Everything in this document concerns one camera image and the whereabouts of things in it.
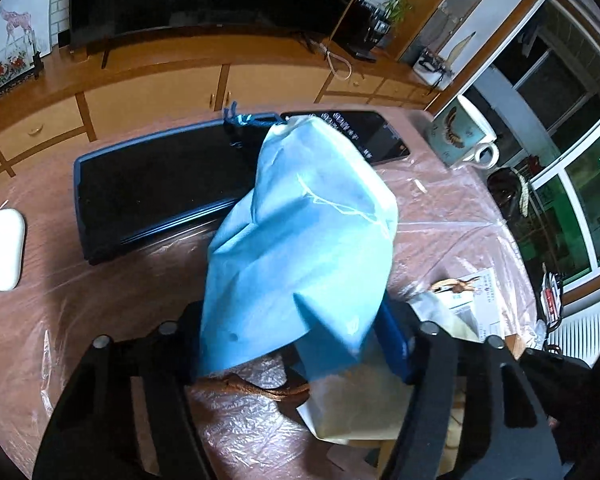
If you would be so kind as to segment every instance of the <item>blue drawstring bag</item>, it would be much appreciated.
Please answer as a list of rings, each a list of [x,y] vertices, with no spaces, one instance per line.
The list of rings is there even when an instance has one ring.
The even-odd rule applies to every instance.
[[[392,265],[395,197],[323,120],[272,126],[208,250],[200,375],[295,342],[307,378],[358,361]]]

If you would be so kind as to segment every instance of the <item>feather design on mug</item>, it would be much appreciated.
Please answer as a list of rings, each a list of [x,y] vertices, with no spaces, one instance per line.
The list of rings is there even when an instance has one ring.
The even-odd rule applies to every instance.
[[[454,123],[454,119],[456,118],[456,112],[458,111],[458,107],[454,106],[449,111],[449,114],[445,119],[445,140],[449,144],[455,146],[456,148],[464,148],[464,142],[462,139],[454,133],[452,130],[452,125]]]

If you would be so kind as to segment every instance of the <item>mug handle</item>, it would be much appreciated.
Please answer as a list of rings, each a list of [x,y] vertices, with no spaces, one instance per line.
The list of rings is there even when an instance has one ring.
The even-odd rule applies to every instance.
[[[488,149],[491,150],[491,160],[486,163],[480,162],[480,157]],[[500,157],[500,150],[496,146],[495,142],[483,142],[478,144],[474,150],[474,156],[472,156],[471,160],[466,161],[465,164],[467,166],[478,168],[479,170],[490,170],[496,165],[498,158]]]

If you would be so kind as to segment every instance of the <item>metal screw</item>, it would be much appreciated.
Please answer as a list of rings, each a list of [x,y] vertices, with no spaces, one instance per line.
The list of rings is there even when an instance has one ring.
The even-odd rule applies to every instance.
[[[175,334],[178,329],[178,324],[175,321],[165,321],[158,327],[158,332],[162,335]]]
[[[425,321],[420,325],[420,331],[429,335],[438,335],[440,327],[433,321]]]
[[[494,348],[497,348],[498,350],[504,348],[504,341],[502,340],[502,338],[496,335],[490,335],[487,338],[487,343],[489,343]]]
[[[99,335],[96,339],[93,340],[94,348],[104,348],[111,342],[111,338],[108,335]]]

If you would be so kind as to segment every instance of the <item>deer picture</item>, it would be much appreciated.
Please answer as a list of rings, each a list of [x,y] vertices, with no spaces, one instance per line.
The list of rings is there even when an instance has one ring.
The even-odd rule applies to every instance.
[[[13,31],[18,27],[22,27],[24,36],[29,40],[29,44],[36,44],[36,35],[31,27],[31,15],[28,12],[23,12],[22,14],[9,12],[0,6],[0,17],[7,22],[7,43],[4,46],[5,48],[9,44],[9,38],[15,40]]]

